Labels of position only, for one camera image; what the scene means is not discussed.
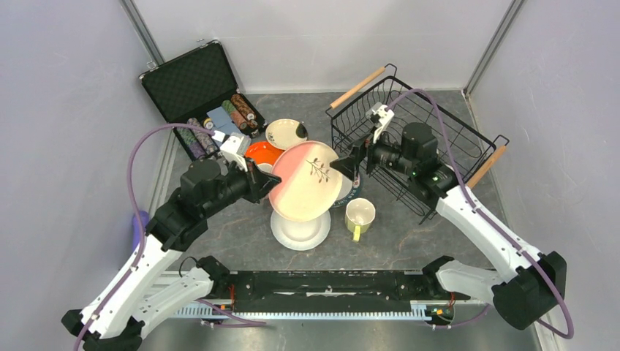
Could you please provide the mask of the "pink mug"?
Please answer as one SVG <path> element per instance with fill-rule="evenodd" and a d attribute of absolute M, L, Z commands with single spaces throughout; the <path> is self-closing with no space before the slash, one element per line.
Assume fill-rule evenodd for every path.
<path fill-rule="evenodd" d="M 260 170 L 260 172 L 262 173 L 269 173 L 272 174 L 273 173 L 273 165 L 269 164 L 269 163 L 261 163 L 257 165 L 257 168 Z"/>

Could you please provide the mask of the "orange plate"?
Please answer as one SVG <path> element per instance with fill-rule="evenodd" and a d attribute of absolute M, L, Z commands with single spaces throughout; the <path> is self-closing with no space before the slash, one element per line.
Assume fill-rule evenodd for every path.
<path fill-rule="evenodd" d="M 252 159 L 257 166 L 269 165 L 273 167 L 284 150 L 271 145 L 268 141 L 252 143 L 244 156 Z"/>

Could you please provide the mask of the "pink and cream plate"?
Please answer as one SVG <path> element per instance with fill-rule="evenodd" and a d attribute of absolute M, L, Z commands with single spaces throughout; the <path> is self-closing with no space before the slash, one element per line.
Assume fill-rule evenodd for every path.
<path fill-rule="evenodd" d="M 274 211 L 293 222 L 307 222 L 326 212 L 341 190 L 343 175 L 330 166 L 337 158 L 330 146 L 316 140 L 288 148 L 272 168 L 281 179 L 268 195 Z"/>

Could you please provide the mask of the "cream plate with black spot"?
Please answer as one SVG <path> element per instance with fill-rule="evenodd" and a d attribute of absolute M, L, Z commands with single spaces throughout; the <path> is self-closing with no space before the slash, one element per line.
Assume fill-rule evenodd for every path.
<path fill-rule="evenodd" d="M 265 135 L 272 146 L 281 150 L 287 150 L 308 140 L 308 132 L 305 126 L 299 121 L 288 118 L 269 123 Z"/>

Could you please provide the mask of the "white scalloped plate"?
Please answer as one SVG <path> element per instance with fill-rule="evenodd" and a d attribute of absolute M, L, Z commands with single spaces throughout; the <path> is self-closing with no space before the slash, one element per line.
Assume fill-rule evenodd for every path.
<path fill-rule="evenodd" d="M 330 228 L 329 211 L 306 222 L 285 219 L 275 211 L 271 214 L 271 231 L 274 238 L 282 246 L 295 251 L 308 251 L 319 246 L 328 237 Z"/>

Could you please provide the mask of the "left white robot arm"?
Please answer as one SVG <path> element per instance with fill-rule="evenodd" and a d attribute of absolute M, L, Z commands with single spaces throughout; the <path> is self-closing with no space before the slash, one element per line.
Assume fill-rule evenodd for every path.
<path fill-rule="evenodd" d="M 190 164 L 180 186 L 156 210 L 145 236 L 121 272 L 92 303 L 69 310 L 62 324 L 77 340 L 75 350 L 137 350 L 160 323 L 192 301 L 224 296 L 227 270 L 212 257 L 154 295 L 147 291 L 208 229 L 208 219 L 240 199 L 258 203 L 281 183 L 248 158 L 227 173 L 212 159 Z"/>

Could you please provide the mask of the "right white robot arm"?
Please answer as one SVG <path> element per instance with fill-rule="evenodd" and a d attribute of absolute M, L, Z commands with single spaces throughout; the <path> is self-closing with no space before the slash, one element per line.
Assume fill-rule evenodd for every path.
<path fill-rule="evenodd" d="M 375 127 L 330 166 L 353 179 L 362 162 L 367 171 L 381 167 L 406 176 L 408 191 L 455 225 L 493 266 L 476 268 L 442 256 L 423 268 L 427 296 L 460 293 L 494 307 L 518 330 L 538 322 L 565 339 L 573 337 L 574 324 L 564 301 L 565 259 L 557 252 L 543 254 L 491 214 L 463 183 L 456 166 L 441 162 L 430 126 L 407 124 L 398 145 L 389 144 L 382 128 Z"/>

